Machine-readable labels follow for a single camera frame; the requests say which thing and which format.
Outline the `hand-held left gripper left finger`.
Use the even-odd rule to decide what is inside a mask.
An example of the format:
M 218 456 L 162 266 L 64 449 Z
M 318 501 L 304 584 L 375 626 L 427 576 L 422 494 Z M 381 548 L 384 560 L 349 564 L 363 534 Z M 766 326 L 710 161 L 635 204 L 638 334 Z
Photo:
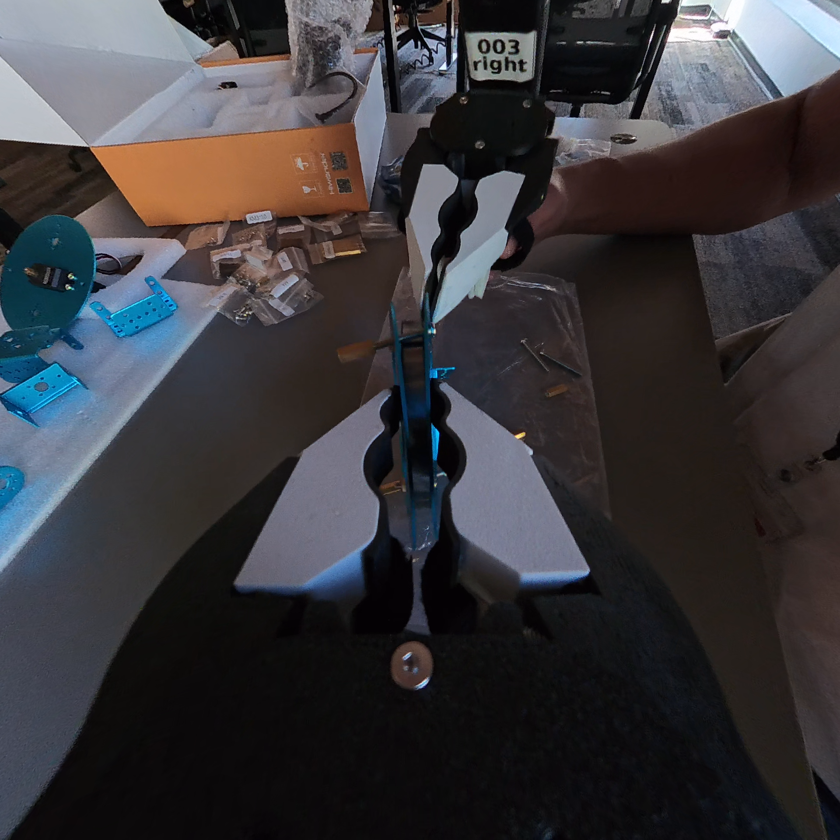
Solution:
M 413 572 L 391 535 L 381 484 L 393 464 L 401 401 L 385 389 L 307 447 L 234 581 L 335 603 L 358 633 L 401 632 Z

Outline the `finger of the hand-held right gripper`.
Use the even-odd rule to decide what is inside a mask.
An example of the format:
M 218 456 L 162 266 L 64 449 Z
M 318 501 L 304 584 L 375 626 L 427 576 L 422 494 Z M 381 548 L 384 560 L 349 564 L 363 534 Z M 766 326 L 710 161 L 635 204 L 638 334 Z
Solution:
M 440 281 L 432 321 L 440 322 L 481 282 L 508 241 L 506 225 L 526 176 L 499 172 L 478 180 L 474 192 L 477 211 L 459 238 L 455 257 Z
M 408 269 L 416 301 L 460 301 L 459 179 L 445 164 L 423 164 L 405 210 Z

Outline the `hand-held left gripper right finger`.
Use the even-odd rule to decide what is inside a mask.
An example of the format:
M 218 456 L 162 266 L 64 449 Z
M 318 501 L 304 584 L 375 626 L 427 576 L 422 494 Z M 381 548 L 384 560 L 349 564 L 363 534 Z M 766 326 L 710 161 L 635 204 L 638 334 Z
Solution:
M 450 385 L 435 385 L 437 540 L 421 573 L 433 634 L 471 632 L 482 606 L 586 581 L 590 567 L 529 448 Z

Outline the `blue round rotating base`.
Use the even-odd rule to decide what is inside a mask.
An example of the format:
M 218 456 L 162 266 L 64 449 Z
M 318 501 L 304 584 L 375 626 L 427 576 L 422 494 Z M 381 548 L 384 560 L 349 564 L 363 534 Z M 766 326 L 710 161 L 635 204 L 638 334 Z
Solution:
M 399 397 L 402 476 L 406 511 L 414 551 L 429 548 L 438 537 L 439 498 L 437 462 L 439 432 L 432 415 L 432 385 L 453 367 L 433 361 L 435 326 L 428 294 L 422 297 L 418 322 L 400 322 L 391 308 L 392 369 Z

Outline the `person's right forearm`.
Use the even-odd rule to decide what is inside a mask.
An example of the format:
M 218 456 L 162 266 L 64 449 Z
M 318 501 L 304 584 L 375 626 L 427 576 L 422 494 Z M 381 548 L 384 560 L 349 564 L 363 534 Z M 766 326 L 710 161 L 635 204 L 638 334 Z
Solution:
M 558 171 L 558 235 L 720 235 L 839 191 L 839 73 L 659 147 Z

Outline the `grey desk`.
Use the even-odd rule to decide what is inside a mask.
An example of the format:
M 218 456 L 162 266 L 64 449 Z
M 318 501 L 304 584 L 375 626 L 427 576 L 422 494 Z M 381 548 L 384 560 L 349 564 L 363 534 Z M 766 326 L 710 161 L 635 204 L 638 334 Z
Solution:
M 382 326 L 404 247 L 327 269 L 277 331 L 214 318 L 2 572 L 2 838 L 57 772 L 133 619 L 285 457 L 360 403 L 335 347 Z M 570 236 L 525 270 L 580 296 L 612 517 L 671 588 L 738 729 L 805 838 L 823 838 L 753 516 L 686 236 Z

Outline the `person's right hand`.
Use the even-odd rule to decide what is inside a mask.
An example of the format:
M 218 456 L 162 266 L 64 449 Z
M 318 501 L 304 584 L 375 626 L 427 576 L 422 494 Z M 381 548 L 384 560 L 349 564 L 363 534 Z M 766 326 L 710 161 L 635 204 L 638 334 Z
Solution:
M 519 234 L 511 232 L 500 258 L 506 260 L 526 256 L 534 245 L 560 234 L 568 205 L 562 179 L 552 179 L 542 204 L 528 217 L 532 234 L 522 234 L 525 237 L 522 240 Z

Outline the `clear plastic bag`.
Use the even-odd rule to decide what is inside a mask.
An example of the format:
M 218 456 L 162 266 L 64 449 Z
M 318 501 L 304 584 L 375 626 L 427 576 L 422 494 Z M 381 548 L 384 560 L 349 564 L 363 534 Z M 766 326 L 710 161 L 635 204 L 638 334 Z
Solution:
M 522 339 L 583 375 L 551 364 Z M 434 364 L 453 367 L 446 383 L 545 457 L 593 506 L 610 517 L 606 470 L 581 308 L 569 281 L 522 271 L 490 275 L 482 298 L 463 300 L 438 326 Z M 569 391 L 545 398 L 554 385 Z

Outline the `small clear hardware bag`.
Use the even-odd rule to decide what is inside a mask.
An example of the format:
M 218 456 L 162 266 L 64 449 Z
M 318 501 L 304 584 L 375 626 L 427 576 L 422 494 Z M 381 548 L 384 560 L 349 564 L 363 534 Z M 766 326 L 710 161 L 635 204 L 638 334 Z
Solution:
M 612 142 L 598 139 L 559 137 L 554 165 L 566 166 L 610 156 Z

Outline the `pile of small hardware bags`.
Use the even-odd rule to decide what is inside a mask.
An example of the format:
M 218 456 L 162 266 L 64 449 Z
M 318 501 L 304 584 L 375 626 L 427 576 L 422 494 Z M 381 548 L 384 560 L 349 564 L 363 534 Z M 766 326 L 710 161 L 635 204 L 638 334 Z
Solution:
M 197 227 L 186 247 L 211 248 L 209 265 L 221 283 L 206 308 L 238 326 L 268 327 L 319 305 L 314 267 L 361 256 L 369 242 L 401 234 L 390 213 L 339 211 L 284 222 L 264 212 L 248 215 L 234 232 L 229 223 Z

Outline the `bubble wrap bundle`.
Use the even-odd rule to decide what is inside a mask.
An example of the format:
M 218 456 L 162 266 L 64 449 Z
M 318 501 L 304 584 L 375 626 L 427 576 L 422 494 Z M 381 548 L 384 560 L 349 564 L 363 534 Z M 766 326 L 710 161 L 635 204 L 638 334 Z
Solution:
M 351 73 L 358 37 L 372 1 L 286 1 L 293 90 L 303 92 L 330 73 Z

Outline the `orange cardboard box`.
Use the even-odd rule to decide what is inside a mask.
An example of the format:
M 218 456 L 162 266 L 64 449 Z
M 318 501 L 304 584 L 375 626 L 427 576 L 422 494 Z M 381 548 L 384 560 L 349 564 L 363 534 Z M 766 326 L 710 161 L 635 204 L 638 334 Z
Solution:
M 209 60 L 158 2 L 2 2 L 2 139 L 91 149 L 149 226 L 369 208 L 382 63 L 293 96 L 288 56 Z

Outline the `white foam sheet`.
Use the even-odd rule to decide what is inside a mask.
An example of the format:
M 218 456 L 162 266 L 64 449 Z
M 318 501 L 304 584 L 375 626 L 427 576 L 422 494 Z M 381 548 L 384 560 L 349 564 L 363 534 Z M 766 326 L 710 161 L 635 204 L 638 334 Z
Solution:
M 84 308 L 73 334 L 83 350 L 57 343 L 46 352 L 84 387 L 39 410 L 38 427 L 2 409 L 1 463 L 24 473 L 23 489 L 2 510 L 1 564 L 7 566 L 109 446 L 210 322 L 210 286 L 163 280 L 171 317 L 131 338 L 115 336 Z

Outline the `white foam block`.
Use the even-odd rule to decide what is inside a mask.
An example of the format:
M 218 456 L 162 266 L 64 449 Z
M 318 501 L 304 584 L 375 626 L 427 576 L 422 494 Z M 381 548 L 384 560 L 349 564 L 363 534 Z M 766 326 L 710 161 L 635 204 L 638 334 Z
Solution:
M 137 281 L 144 288 L 146 277 L 160 279 L 186 253 L 185 247 L 173 238 L 94 238 L 92 243 L 97 254 L 108 255 L 121 265 L 133 257 L 140 257 L 140 262 L 131 270 L 122 268 L 122 274 L 106 275 L 98 270 L 96 282 L 105 287 L 117 285 L 121 290 L 127 289 L 129 282 Z

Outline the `teal round plate with servo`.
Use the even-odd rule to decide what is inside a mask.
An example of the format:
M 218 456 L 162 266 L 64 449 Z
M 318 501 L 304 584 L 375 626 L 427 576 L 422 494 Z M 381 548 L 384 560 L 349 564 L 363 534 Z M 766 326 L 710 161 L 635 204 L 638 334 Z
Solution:
M 1 279 L 10 329 L 68 328 L 88 302 L 97 273 L 94 244 L 75 219 L 43 217 L 27 226 L 7 254 Z

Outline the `blue perforated U bracket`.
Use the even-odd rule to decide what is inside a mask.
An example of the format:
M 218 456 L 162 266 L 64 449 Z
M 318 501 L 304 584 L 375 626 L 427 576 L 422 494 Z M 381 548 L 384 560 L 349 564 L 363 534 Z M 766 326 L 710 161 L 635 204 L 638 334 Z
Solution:
M 166 293 L 157 279 L 147 276 L 143 281 L 151 294 L 116 312 L 111 312 L 100 302 L 89 303 L 89 309 L 93 310 L 119 338 L 134 336 L 168 319 L 178 309 L 174 299 Z

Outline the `small blue bracket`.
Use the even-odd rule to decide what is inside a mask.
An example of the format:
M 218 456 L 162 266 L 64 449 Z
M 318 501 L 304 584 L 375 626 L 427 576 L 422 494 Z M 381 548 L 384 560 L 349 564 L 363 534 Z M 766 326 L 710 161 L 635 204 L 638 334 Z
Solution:
M 6 390 L 1 394 L 1 404 L 8 413 L 38 428 L 34 414 L 77 387 L 87 388 L 80 379 L 55 362 Z

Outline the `dark teal bracket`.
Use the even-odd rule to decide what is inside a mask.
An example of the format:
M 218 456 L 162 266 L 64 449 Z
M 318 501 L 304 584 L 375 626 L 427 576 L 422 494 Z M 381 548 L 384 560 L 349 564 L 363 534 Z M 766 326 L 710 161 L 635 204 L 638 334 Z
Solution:
M 84 345 L 66 329 L 41 325 L 6 331 L 1 336 L 1 378 L 16 385 L 40 374 L 49 363 L 39 356 L 39 351 L 59 340 L 73 350 L 84 349 Z

